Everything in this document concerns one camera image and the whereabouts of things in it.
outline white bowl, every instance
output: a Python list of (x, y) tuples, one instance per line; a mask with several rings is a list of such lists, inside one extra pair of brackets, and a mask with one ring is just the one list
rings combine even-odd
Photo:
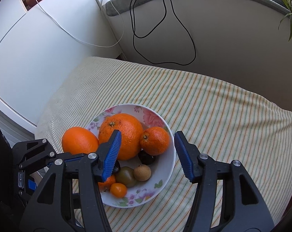
[[(97, 115), (86, 128), (98, 137), (100, 125), (105, 118), (117, 113), (127, 113), (136, 117), (141, 122), (144, 130), (149, 127), (160, 126), (170, 135), (168, 149), (163, 154), (156, 156), (155, 162), (149, 165), (152, 171), (149, 180), (138, 182), (134, 187), (128, 188), (128, 193), (121, 199), (114, 197), (110, 192), (101, 193), (102, 201), (106, 205), (116, 208), (133, 208), (155, 198), (170, 179), (176, 155), (174, 137), (168, 124), (158, 113), (139, 104), (120, 104), (106, 109)], [(133, 169), (141, 165), (138, 156), (127, 161), (119, 162), (120, 166), (129, 166)]]

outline dark fruit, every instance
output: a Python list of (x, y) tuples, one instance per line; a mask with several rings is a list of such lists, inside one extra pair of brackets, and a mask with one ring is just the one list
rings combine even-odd
[(140, 151), (139, 154), (139, 160), (144, 165), (150, 165), (155, 162), (156, 156), (151, 156), (148, 153), (146, 153), (144, 150)]
[(120, 171), (115, 174), (115, 178), (117, 183), (122, 183), (126, 187), (134, 187), (137, 183), (131, 167), (122, 167)]
[(114, 165), (114, 167), (113, 167), (112, 174), (118, 173), (119, 171), (120, 171), (120, 164), (119, 164), (119, 161), (116, 160), (116, 161), (115, 161), (115, 165)]

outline floral pattern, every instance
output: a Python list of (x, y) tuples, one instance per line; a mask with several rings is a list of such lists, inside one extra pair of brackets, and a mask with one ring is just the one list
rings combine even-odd
[(153, 111), (150, 111), (148, 109), (143, 109), (143, 120), (146, 126), (153, 127), (153, 126), (159, 126), (164, 127), (164, 123), (162, 119)]
[(141, 111), (141, 110), (142, 110), (142, 107), (140, 107), (139, 105), (137, 105), (137, 106), (134, 107), (134, 111), (136, 113), (139, 113), (139, 111)]
[(162, 187), (163, 181), (160, 180), (158, 183), (155, 183), (154, 189), (138, 189), (136, 194), (130, 194), (129, 196), (125, 196), (122, 198), (122, 201), (114, 203), (114, 205), (119, 207), (130, 207), (135, 205), (136, 203), (140, 204), (143, 201), (147, 201), (149, 198), (153, 197), (156, 192), (156, 188)]
[(97, 128), (97, 130), (100, 129), (100, 126), (98, 125), (98, 121), (100, 119), (102, 119), (102, 122), (110, 117), (110, 116), (113, 116), (115, 114), (118, 114), (118, 113), (121, 113), (121, 110), (118, 110), (118, 111), (114, 111), (115, 110), (115, 106), (109, 108), (109, 109), (106, 109), (104, 112), (100, 113), (88, 126), (88, 130), (91, 131), (93, 130), (94, 128)]

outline large orange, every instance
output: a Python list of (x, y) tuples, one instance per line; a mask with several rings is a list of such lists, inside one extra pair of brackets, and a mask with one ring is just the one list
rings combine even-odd
[(91, 131), (79, 126), (66, 130), (61, 144), (63, 151), (71, 154), (93, 153), (99, 147), (97, 137)]
[(121, 132), (118, 160), (131, 159), (141, 151), (139, 139), (143, 133), (143, 127), (137, 118), (126, 113), (119, 113), (106, 118), (99, 129), (99, 144), (107, 142), (114, 130)]

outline orange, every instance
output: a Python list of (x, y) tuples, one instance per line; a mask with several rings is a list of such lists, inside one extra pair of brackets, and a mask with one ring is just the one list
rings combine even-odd
[(110, 190), (112, 184), (116, 183), (115, 175), (111, 175), (105, 182), (98, 182), (100, 192)]
[(110, 193), (117, 198), (123, 198), (127, 193), (127, 188), (121, 183), (114, 183), (110, 187)]
[(93, 153), (99, 147), (97, 137), (91, 131), (79, 126), (66, 130), (61, 144), (63, 151), (71, 154)]
[(128, 160), (135, 157), (141, 151), (139, 138), (143, 133), (142, 124), (137, 118), (126, 113), (110, 116), (100, 126), (99, 144), (107, 142), (114, 130), (121, 132), (121, 146), (117, 159)]
[(170, 136), (162, 127), (150, 127), (144, 131), (140, 138), (143, 150), (151, 156), (164, 153), (170, 143)]

